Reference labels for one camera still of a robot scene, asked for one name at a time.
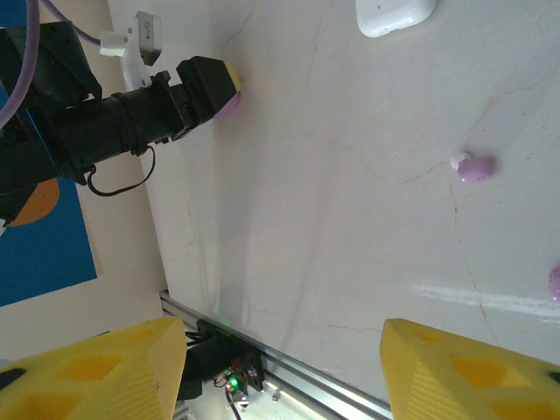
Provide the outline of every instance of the blue panel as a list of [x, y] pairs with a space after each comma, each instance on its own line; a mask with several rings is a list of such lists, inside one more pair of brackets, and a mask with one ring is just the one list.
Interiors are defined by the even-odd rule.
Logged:
[[0, 306], [97, 277], [74, 182], [45, 218], [8, 227], [0, 237]]

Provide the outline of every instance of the white table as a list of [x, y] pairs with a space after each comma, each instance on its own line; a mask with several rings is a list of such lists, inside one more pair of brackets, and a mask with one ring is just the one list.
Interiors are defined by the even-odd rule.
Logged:
[[[559, 2], [441, 0], [378, 39], [342, 0], [111, 7], [163, 19], [154, 72], [206, 55], [244, 83], [232, 118], [157, 148], [173, 298], [383, 398], [390, 318], [560, 363]], [[462, 184], [462, 147], [495, 178]]]

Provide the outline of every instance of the white case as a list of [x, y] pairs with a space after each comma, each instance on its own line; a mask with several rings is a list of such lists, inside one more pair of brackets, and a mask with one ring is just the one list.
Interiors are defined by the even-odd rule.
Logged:
[[423, 22], [437, 0], [356, 0], [358, 26], [368, 37], [380, 37]]

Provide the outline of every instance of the purple ball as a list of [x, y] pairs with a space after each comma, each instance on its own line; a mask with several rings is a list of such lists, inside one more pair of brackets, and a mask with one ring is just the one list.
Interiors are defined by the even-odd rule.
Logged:
[[214, 118], [227, 118], [228, 116], [231, 116], [235, 110], [237, 109], [237, 106], [239, 105], [239, 101], [242, 98], [242, 94], [241, 92], [237, 92], [227, 103], [226, 105], [224, 105], [224, 107], [222, 109], [220, 109], [218, 112], [216, 112], [216, 114], [213, 116]]
[[491, 157], [465, 159], [458, 164], [457, 174], [463, 182], [480, 182], [492, 176], [496, 165]]
[[554, 300], [560, 302], [560, 267], [556, 267], [550, 272], [549, 293]]

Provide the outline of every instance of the blue poster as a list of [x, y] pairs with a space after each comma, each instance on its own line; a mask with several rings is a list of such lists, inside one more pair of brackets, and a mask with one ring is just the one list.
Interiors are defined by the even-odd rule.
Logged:
[[[0, 26], [24, 24], [25, 1], [0, 0]], [[59, 178], [46, 191], [34, 205], [45, 200], [50, 213], [0, 232], [0, 306], [97, 278], [75, 183]]]

